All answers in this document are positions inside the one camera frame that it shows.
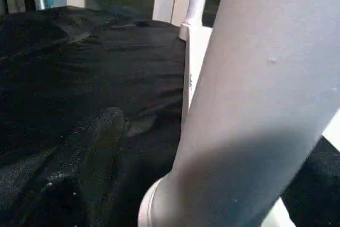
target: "black bedding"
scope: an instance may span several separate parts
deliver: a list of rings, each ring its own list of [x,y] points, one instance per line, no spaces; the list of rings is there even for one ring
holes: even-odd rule
[[[63,7],[0,18],[0,226],[137,226],[180,137],[179,29]],[[283,193],[297,227],[340,226],[321,139]]]

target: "white cylindrical post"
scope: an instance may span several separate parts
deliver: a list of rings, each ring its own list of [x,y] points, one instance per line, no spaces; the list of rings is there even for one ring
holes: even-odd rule
[[[259,226],[340,105],[340,0],[222,0],[140,226]]]
[[[180,28],[180,38],[187,39],[189,26],[202,26],[202,15],[206,0],[190,0],[188,12]]]

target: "white pole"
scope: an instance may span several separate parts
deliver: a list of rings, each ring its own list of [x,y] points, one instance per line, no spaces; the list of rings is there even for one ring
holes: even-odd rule
[[[222,0],[139,226],[259,226],[340,105],[340,0]]]
[[[188,12],[180,28],[180,38],[187,39],[190,26],[202,26],[202,15],[206,0],[190,0]]]

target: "white bed post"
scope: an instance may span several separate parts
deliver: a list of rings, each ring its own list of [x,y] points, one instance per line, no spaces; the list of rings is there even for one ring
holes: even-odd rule
[[[202,26],[202,15],[206,0],[190,0],[188,12],[184,22],[181,24],[180,38],[184,41],[188,38],[190,26]]]
[[[222,0],[173,168],[139,227],[261,224],[338,109],[339,2]]]

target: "black fabric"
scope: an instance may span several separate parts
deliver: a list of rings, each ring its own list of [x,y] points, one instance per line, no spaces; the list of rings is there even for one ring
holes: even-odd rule
[[[179,142],[178,32],[75,7],[0,19],[1,226],[137,225]]]
[[[340,152],[322,138],[283,201],[297,227],[340,226]]]

